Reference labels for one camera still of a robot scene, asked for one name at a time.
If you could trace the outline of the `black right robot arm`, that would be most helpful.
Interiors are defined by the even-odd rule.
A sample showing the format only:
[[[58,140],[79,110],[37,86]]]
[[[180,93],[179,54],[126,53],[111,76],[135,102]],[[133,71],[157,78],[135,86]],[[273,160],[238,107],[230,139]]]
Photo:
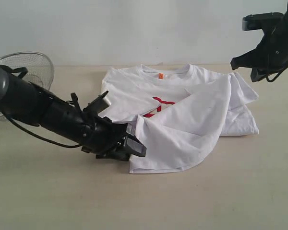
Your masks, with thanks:
[[[243,17],[242,30],[262,30],[264,35],[255,49],[231,60],[232,69],[250,68],[252,82],[274,82],[288,69],[288,3],[284,14],[269,12]]]

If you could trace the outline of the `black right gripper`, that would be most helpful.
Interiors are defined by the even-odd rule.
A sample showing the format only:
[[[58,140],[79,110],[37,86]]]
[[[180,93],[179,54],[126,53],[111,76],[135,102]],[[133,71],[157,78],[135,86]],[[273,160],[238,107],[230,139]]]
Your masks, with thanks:
[[[232,70],[250,68],[251,81],[269,79],[270,72],[282,72],[288,68],[288,23],[278,23],[264,35],[256,47],[230,62]]]

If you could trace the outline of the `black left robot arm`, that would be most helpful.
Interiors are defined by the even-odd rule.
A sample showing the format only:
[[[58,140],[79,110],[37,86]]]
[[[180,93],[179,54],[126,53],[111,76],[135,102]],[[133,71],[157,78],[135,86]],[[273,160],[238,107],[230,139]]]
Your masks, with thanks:
[[[25,81],[27,73],[27,68],[11,69],[0,65],[0,112],[16,127],[48,143],[94,153],[98,159],[128,161],[131,155],[146,156],[146,147],[135,136],[134,126],[130,123],[117,124],[108,117],[98,116],[109,106],[105,100],[108,91],[81,109],[75,93],[71,94],[71,101],[64,101],[47,89]],[[18,122],[41,126],[76,142],[76,145],[46,139]]]

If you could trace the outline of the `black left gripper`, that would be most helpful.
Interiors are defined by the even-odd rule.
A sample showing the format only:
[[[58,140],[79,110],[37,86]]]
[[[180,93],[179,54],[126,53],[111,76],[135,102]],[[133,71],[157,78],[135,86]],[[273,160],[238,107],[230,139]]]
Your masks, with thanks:
[[[97,159],[128,161],[131,155],[146,156],[146,147],[135,137],[131,123],[117,124],[108,119],[97,119],[95,130],[88,135],[81,151],[94,153]]]

